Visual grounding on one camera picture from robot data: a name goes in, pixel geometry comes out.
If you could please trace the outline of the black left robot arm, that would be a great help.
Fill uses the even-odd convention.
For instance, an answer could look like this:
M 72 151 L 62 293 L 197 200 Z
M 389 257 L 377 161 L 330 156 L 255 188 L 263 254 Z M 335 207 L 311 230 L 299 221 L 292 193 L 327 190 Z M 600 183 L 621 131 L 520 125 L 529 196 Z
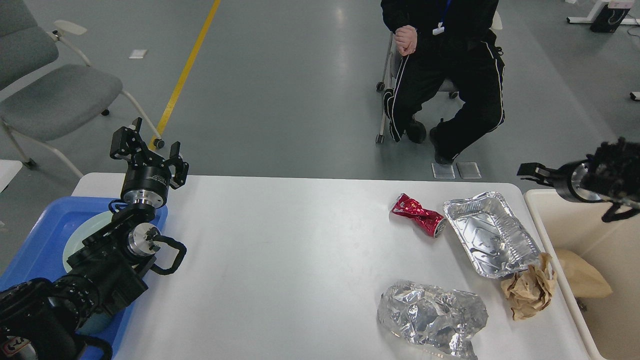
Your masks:
M 186 246 L 153 225 L 169 189 L 182 187 L 189 164 L 174 142 L 168 158 L 140 136 L 142 119 L 114 132 L 110 157 L 125 160 L 119 198 L 110 201 L 110 222 L 82 240 L 68 259 L 70 271 L 55 281 L 34 278 L 1 292 L 3 360 L 78 360 L 88 347 L 114 355 L 104 339 L 80 333 L 96 314 L 114 316 L 147 291 L 148 271 L 166 276 L 181 266 Z

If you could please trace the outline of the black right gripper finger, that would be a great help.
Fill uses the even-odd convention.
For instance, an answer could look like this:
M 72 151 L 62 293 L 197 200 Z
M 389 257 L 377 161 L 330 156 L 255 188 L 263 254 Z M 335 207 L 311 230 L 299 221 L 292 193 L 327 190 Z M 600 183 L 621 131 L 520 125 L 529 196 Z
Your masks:
M 563 183 L 563 174 L 558 169 L 549 168 L 539 162 L 524 162 L 519 165 L 517 176 L 538 185 L 558 188 Z

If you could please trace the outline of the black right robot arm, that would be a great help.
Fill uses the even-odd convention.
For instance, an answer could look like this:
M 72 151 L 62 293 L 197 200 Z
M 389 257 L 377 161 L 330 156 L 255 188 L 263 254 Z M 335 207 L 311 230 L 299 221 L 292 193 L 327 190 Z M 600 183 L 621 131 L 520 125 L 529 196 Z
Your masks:
M 604 223 L 635 217 L 640 212 L 640 145 L 626 141 L 604 141 L 586 158 L 554 169 L 539 162 L 524 162 L 516 175 L 522 180 L 551 187 L 566 201 L 610 203 L 602 215 Z

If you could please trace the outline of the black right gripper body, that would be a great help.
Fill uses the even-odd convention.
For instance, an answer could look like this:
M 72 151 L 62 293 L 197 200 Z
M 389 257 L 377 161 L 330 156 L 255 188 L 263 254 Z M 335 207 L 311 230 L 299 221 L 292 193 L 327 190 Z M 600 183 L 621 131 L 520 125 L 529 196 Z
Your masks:
M 550 182 L 564 200 L 577 203 L 600 203 L 599 194 L 581 186 L 587 173 L 587 160 L 568 162 L 558 169 L 550 170 Z

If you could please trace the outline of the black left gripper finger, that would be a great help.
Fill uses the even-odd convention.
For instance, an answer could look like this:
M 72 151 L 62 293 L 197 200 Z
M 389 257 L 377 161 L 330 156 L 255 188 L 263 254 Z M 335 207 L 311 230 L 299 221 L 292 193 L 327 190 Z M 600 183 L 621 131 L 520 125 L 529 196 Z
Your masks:
M 169 171 L 168 185 L 174 190 L 185 185 L 190 168 L 189 162 L 183 159 L 180 148 L 180 141 L 172 143 L 169 157 L 162 162 L 162 166 Z
M 129 126 L 122 126 L 113 133 L 109 156 L 128 163 L 150 163 L 151 152 L 140 136 L 142 117 L 137 117 Z

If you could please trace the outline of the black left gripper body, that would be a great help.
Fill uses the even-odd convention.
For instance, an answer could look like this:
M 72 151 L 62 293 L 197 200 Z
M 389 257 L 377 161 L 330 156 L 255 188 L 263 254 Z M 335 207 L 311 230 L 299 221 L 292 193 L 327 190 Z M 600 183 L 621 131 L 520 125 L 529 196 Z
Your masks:
M 164 207 L 169 193 L 171 172 L 165 158 L 158 153 L 138 152 L 128 162 L 120 193 L 126 204 L 143 203 L 154 208 Z

